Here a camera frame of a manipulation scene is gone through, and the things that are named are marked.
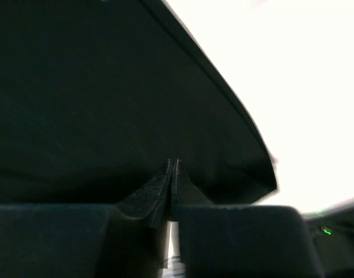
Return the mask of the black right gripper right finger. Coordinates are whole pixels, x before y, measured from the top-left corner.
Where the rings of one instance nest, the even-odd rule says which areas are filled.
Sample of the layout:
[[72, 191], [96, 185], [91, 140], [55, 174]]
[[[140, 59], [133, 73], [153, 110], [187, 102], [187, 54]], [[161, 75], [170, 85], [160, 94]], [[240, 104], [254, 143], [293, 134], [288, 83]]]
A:
[[323, 277], [311, 234], [287, 206], [216, 205], [180, 160], [171, 176], [172, 219], [187, 277]]

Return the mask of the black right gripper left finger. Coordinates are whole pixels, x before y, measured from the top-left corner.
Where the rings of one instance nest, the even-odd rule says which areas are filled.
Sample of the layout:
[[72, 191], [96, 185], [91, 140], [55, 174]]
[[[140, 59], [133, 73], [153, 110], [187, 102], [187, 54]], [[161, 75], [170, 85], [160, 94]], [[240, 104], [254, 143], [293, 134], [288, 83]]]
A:
[[0, 277], [157, 277], [172, 165], [116, 204], [0, 205]]

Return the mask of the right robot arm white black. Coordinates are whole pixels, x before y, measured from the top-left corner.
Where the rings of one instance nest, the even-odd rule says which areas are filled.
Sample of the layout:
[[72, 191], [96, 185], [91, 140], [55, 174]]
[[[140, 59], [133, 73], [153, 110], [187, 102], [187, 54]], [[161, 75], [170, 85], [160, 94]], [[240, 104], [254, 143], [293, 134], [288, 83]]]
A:
[[118, 203], [0, 204], [0, 277], [354, 277], [354, 214], [305, 220], [282, 206], [217, 206], [180, 161]]

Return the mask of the black t-shirt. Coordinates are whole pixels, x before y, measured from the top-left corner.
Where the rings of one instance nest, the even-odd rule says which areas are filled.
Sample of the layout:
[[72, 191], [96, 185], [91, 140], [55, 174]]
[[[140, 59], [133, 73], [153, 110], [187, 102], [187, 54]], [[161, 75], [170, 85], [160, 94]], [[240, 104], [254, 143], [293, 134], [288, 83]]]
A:
[[276, 190], [256, 125], [161, 1], [0, 1], [0, 203], [116, 202], [170, 159], [216, 203]]

